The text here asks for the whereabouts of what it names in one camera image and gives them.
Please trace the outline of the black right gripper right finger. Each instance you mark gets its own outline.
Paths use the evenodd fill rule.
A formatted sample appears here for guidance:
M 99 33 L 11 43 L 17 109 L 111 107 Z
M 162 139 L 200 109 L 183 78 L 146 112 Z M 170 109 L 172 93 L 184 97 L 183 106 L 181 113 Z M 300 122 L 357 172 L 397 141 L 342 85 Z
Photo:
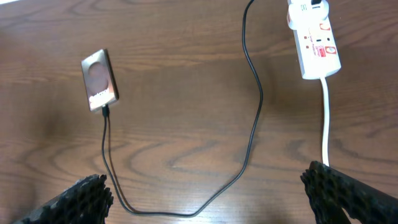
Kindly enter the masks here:
M 317 224 L 397 224 L 397 199 L 321 162 L 300 176 Z

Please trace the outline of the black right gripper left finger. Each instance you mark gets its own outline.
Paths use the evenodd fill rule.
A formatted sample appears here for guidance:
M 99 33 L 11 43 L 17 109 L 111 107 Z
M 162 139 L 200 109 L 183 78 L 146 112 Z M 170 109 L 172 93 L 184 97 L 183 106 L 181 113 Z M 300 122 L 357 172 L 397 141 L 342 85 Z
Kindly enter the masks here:
M 105 224 L 114 197 L 105 175 L 90 175 L 16 220 L 16 224 Z

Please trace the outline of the Galaxy smartphone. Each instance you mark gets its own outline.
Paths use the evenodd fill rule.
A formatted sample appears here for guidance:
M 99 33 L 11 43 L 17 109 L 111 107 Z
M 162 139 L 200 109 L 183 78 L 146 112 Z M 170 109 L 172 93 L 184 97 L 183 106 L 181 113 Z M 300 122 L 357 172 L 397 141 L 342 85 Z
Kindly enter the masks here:
M 100 49 L 81 61 L 88 108 L 96 112 L 119 100 L 119 92 L 107 49 Z

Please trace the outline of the white power strip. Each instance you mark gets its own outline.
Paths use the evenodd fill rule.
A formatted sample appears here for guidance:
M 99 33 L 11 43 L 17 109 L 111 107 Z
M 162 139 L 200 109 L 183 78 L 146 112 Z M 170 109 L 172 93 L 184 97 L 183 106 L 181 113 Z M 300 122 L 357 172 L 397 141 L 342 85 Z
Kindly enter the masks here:
M 341 69 L 329 15 L 324 21 L 292 31 L 304 80 L 326 78 Z

